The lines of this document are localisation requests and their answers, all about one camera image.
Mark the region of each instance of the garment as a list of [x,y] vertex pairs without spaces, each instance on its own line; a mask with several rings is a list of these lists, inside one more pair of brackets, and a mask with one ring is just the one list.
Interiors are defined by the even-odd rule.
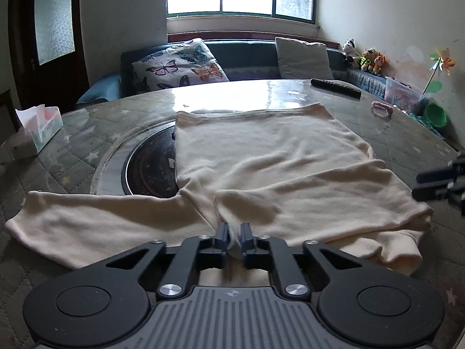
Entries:
[[[373,150],[321,104],[289,110],[176,116],[178,194],[59,195],[30,192],[6,229],[38,253],[80,268],[153,239],[179,245],[229,223],[240,258],[242,222],[291,246],[313,239],[405,274],[432,214]],[[237,261],[206,284],[254,285],[263,272]]]

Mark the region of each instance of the butterfly pillow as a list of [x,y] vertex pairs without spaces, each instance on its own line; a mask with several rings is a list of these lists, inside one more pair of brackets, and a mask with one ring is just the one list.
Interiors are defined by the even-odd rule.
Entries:
[[229,81],[200,38],[145,56],[132,67],[137,93]]

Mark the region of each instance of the silver bolt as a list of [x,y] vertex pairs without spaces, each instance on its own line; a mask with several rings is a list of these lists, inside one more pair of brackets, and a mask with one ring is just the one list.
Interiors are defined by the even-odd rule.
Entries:
[[308,287],[305,285],[301,285],[300,283],[294,283],[292,285],[287,286],[285,290],[289,295],[300,296],[308,292]]
[[174,296],[174,295],[178,295],[182,291],[182,288],[181,286],[175,285],[174,283],[168,283],[160,287],[159,291],[160,291],[160,294]]

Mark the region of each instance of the round table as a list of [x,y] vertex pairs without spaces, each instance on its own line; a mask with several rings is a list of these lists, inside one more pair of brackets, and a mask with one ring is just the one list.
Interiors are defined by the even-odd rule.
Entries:
[[[333,116],[366,140],[376,157],[408,186],[416,172],[444,166],[456,152],[441,138],[395,109],[388,122],[371,113],[371,94],[360,100],[314,88],[310,80],[254,80],[159,90],[97,104],[63,115],[64,126],[36,157],[14,161],[0,147],[0,227],[15,216],[27,192],[90,193],[96,170],[131,133],[174,120],[176,111],[245,111],[290,109],[321,103]],[[465,225],[460,214],[444,202],[431,203],[436,210],[433,230],[425,235],[420,249],[424,264],[416,276],[429,281],[446,302],[446,319],[435,341],[450,348],[463,328],[465,312]],[[13,344],[31,343],[22,322],[20,306],[32,286],[66,271],[33,254],[5,232],[0,233],[0,325],[8,303],[17,303],[16,319],[9,318]]]

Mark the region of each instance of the wooden door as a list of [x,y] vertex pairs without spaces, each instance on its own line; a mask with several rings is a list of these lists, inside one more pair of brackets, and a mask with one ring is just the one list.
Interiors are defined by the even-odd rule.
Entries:
[[22,107],[73,110],[89,88],[79,0],[8,0],[8,31]]

